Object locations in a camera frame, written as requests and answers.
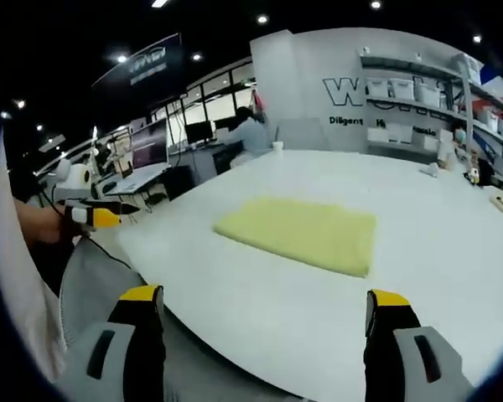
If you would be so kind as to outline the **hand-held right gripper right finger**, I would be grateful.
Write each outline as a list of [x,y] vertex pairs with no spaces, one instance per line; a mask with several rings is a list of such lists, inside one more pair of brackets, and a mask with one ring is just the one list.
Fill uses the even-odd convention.
[[459,353],[393,292],[367,292],[363,362],[366,401],[465,401],[473,391]]

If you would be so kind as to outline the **person's left hand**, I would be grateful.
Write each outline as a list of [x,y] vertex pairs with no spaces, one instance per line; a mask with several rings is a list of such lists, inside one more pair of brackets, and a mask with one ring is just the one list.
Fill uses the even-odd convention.
[[56,244],[84,235],[84,228],[65,216],[65,207],[51,206],[35,208],[32,223],[34,241]]

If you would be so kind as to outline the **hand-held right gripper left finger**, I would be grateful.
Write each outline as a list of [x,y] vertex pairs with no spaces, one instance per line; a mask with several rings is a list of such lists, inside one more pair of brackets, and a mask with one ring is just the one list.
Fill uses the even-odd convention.
[[135,287],[72,343],[60,392],[67,401],[163,401],[165,359],[163,288]]

